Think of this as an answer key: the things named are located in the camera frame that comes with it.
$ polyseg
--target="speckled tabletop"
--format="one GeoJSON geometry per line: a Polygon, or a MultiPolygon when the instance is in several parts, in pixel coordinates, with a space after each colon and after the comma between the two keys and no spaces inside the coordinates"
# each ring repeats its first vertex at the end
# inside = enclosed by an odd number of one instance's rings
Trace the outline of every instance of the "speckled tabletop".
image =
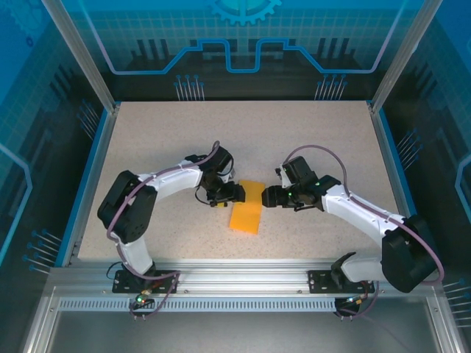
{"type": "MultiPolygon", "coordinates": [[[[116,176],[175,165],[207,154],[220,140],[235,158],[236,178],[276,185],[275,168],[298,146],[326,146],[343,159],[350,190],[397,212],[364,101],[124,102],[119,110],[82,245],[81,260],[118,259],[96,217],[116,176]]],[[[328,154],[302,155],[318,176],[341,179],[328,154]]],[[[258,235],[229,229],[232,205],[210,208],[184,190],[156,204],[145,234],[154,259],[334,258],[376,245],[340,218],[318,210],[263,209],[258,235]]]]}

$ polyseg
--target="glass panel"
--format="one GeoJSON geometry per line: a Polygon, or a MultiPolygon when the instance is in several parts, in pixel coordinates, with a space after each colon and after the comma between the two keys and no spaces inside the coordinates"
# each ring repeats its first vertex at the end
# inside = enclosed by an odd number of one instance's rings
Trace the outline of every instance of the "glass panel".
{"type": "Polygon", "coordinates": [[[372,98],[422,0],[64,4],[117,100],[337,100],[372,98]]]}
{"type": "Polygon", "coordinates": [[[40,1],[3,3],[0,33],[0,352],[19,352],[103,106],[40,1]]]}
{"type": "Polygon", "coordinates": [[[471,3],[443,1],[384,112],[445,264],[471,267],[471,3]]]}

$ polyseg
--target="aluminum frame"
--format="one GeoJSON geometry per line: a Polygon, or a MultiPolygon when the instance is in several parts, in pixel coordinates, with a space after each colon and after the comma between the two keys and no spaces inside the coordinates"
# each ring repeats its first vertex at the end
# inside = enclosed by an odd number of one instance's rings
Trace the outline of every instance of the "aluminum frame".
{"type": "Polygon", "coordinates": [[[110,90],[106,86],[102,75],[87,50],[87,46],[80,37],[79,31],[74,25],[70,15],[65,9],[63,3],[58,0],[41,0],[44,7],[47,9],[57,29],[59,29],[64,41],[67,43],[68,48],[71,50],[78,62],[83,73],[90,82],[91,87],[98,96],[103,107],[109,112],[113,113],[115,109],[115,100],[111,95],[110,90]]]}
{"type": "Polygon", "coordinates": [[[430,22],[432,22],[436,11],[439,9],[440,4],[442,4],[442,1],[443,0],[424,0],[424,4],[417,13],[416,18],[407,31],[400,48],[397,50],[397,53],[388,68],[388,71],[376,90],[375,96],[372,100],[372,110],[374,112],[378,112],[388,98],[392,88],[407,65],[407,62],[419,45],[422,36],[430,25],[430,22]]]}

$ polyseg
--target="purple cable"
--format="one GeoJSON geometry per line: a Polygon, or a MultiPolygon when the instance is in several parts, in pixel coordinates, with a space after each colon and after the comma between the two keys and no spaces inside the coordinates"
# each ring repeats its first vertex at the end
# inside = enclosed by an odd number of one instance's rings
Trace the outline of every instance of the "purple cable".
{"type": "Polygon", "coordinates": [[[106,231],[106,236],[108,239],[112,240],[115,242],[116,244],[116,247],[118,249],[118,254],[119,254],[119,257],[121,258],[121,261],[123,262],[124,266],[126,266],[126,268],[129,270],[129,272],[131,272],[132,274],[134,274],[135,276],[137,277],[140,277],[142,279],[147,279],[147,280],[150,280],[150,281],[159,281],[161,279],[166,279],[166,278],[169,278],[169,277],[173,277],[173,276],[177,276],[180,272],[179,271],[175,271],[175,272],[171,272],[170,274],[166,274],[164,276],[157,276],[157,277],[153,277],[153,276],[144,276],[143,274],[139,274],[134,268],[132,268],[129,263],[126,261],[126,258],[124,257],[124,254],[123,254],[123,251],[121,250],[121,246],[120,246],[120,243],[119,243],[119,240],[116,239],[115,237],[113,237],[111,235],[111,232],[113,231],[113,228],[114,226],[116,225],[116,222],[118,221],[119,217],[121,216],[121,214],[123,213],[124,211],[124,208],[127,206],[127,204],[129,204],[129,202],[132,200],[132,198],[138,193],[138,191],[144,187],[144,185],[146,185],[148,182],[152,181],[153,179],[159,177],[160,175],[162,174],[165,174],[165,173],[169,173],[171,171],[179,171],[180,169],[187,169],[187,168],[193,168],[197,165],[200,165],[200,164],[203,164],[205,162],[207,162],[209,159],[211,159],[217,152],[219,148],[219,141],[216,141],[214,144],[213,144],[213,148],[210,152],[210,154],[205,157],[204,159],[196,162],[196,163],[189,163],[189,164],[185,164],[185,165],[176,165],[175,167],[171,167],[171,168],[167,168],[167,169],[163,169],[162,171],[158,171],[157,173],[149,176],[148,178],[146,178],[144,181],[142,181],[140,184],[138,184],[138,186],[136,186],[134,189],[132,189],[132,191],[130,192],[130,194],[128,196],[126,196],[126,198],[124,199],[122,205],[118,208],[118,212],[116,212],[115,216],[113,217],[113,219],[111,220],[111,223],[110,223],[110,226],[108,227],[107,231],[106,231]]]}
{"type": "Polygon", "coordinates": [[[404,230],[405,232],[407,232],[411,237],[413,237],[415,240],[417,240],[417,242],[423,246],[423,248],[427,251],[427,253],[429,253],[429,255],[432,257],[433,261],[435,262],[435,265],[436,267],[438,268],[439,270],[439,276],[437,279],[434,279],[433,281],[423,281],[422,284],[423,285],[438,285],[442,282],[442,280],[444,279],[445,277],[445,270],[443,269],[443,265],[442,265],[442,262],[440,261],[439,257],[436,256],[435,252],[432,250],[432,248],[416,233],[414,232],[412,229],[410,229],[409,227],[405,226],[404,224],[400,223],[399,221],[396,221],[395,219],[393,218],[389,218],[387,215],[384,215],[383,213],[381,212],[378,212],[377,210],[374,210],[372,209],[370,206],[368,206],[367,204],[364,204],[363,202],[355,199],[354,197],[352,197],[351,193],[350,193],[350,190],[348,189],[348,186],[347,186],[347,169],[345,168],[345,164],[341,161],[341,159],[339,158],[339,156],[337,156],[333,151],[329,150],[328,148],[324,147],[324,146],[319,146],[319,145],[304,145],[304,146],[301,146],[301,147],[298,147],[297,149],[293,150],[292,153],[290,153],[287,158],[285,159],[285,161],[283,162],[283,164],[287,163],[291,157],[293,157],[293,154],[295,154],[296,152],[302,150],[302,149],[321,149],[322,151],[326,151],[328,154],[330,154],[332,157],[334,157],[337,162],[339,162],[340,166],[341,166],[341,170],[344,174],[344,187],[345,187],[345,191],[347,192],[347,195],[350,197],[350,200],[352,200],[353,202],[355,202],[358,206],[360,207],[363,207],[365,210],[368,210],[370,211],[371,213],[374,213],[375,215],[383,218],[383,219],[386,219],[387,221],[390,221],[391,223],[393,223],[394,225],[398,226],[399,228],[401,228],[402,230],[404,230]]]}
{"type": "MultiPolygon", "coordinates": [[[[348,309],[341,309],[341,311],[344,311],[344,312],[349,313],[349,314],[355,314],[354,311],[348,310],[348,309]]],[[[338,317],[344,317],[344,316],[342,316],[342,315],[340,315],[340,314],[338,314],[338,313],[336,313],[336,315],[337,315],[338,317]]],[[[360,317],[360,315],[352,315],[352,316],[350,316],[350,317],[351,317],[351,318],[358,318],[358,317],[360,317]]],[[[373,323],[373,324],[375,324],[375,325],[378,325],[378,326],[381,327],[383,330],[385,330],[387,333],[389,333],[389,335],[390,335],[391,337],[393,337],[393,338],[396,340],[396,342],[398,342],[407,352],[413,352],[412,349],[410,349],[404,342],[402,342],[401,339],[398,338],[398,337],[392,332],[392,330],[389,329],[389,327],[387,327],[385,324],[382,324],[381,322],[376,321],[375,319],[370,318],[369,316],[365,316],[365,315],[364,315],[364,316],[361,316],[361,318],[364,319],[364,320],[367,320],[367,321],[369,321],[369,322],[371,322],[371,323],[373,323]]]]}
{"type": "MultiPolygon", "coordinates": [[[[143,316],[142,316],[143,319],[145,319],[146,317],[148,318],[148,317],[150,317],[150,316],[152,316],[152,315],[157,314],[157,313],[160,311],[160,309],[162,309],[163,305],[166,303],[167,299],[169,298],[170,293],[174,290],[175,285],[177,285],[177,282],[178,282],[178,278],[179,278],[179,277],[180,277],[180,274],[176,274],[176,275],[175,275],[175,280],[174,280],[173,283],[171,284],[169,290],[167,291],[167,294],[163,297],[163,299],[162,299],[162,301],[160,302],[160,304],[155,308],[154,311],[150,312],[150,313],[147,314],[147,315],[143,315],[143,316]]],[[[131,313],[131,315],[134,315],[134,317],[136,318],[137,315],[135,314],[135,311],[134,311],[133,308],[132,308],[132,307],[134,307],[134,305],[135,305],[135,302],[131,303],[131,305],[130,305],[130,313],[131,313]]]]}

